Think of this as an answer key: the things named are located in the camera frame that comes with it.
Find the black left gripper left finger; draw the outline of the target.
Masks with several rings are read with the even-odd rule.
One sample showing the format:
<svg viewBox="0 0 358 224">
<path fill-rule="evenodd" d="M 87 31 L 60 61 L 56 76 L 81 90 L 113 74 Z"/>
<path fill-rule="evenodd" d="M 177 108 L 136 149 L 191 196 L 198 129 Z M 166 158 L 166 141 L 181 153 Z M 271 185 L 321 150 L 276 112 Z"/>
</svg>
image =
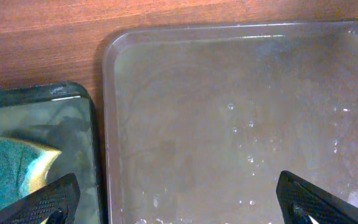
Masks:
<svg viewBox="0 0 358 224">
<path fill-rule="evenodd" d="M 80 195 L 76 175 L 69 173 L 0 210 L 0 223 L 72 224 Z"/>
</svg>

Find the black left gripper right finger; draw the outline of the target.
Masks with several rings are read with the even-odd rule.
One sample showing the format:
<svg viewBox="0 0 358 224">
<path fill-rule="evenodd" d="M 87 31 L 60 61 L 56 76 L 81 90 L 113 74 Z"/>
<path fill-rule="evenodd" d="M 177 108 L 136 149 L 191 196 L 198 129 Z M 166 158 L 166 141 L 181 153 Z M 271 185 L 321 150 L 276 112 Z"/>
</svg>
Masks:
<svg viewBox="0 0 358 224">
<path fill-rule="evenodd" d="M 285 224 L 358 224 L 358 208 L 283 170 L 276 195 Z"/>
</svg>

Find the yellow green sponge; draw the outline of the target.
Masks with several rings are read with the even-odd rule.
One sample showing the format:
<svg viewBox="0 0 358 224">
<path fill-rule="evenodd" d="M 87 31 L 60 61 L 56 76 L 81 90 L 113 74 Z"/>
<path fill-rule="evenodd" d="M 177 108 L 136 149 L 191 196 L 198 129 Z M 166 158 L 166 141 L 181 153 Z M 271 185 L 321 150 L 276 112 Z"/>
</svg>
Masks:
<svg viewBox="0 0 358 224">
<path fill-rule="evenodd" d="M 45 187 L 61 153 L 30 141 L 0 138 L 0 211 Z"/>
</svg>

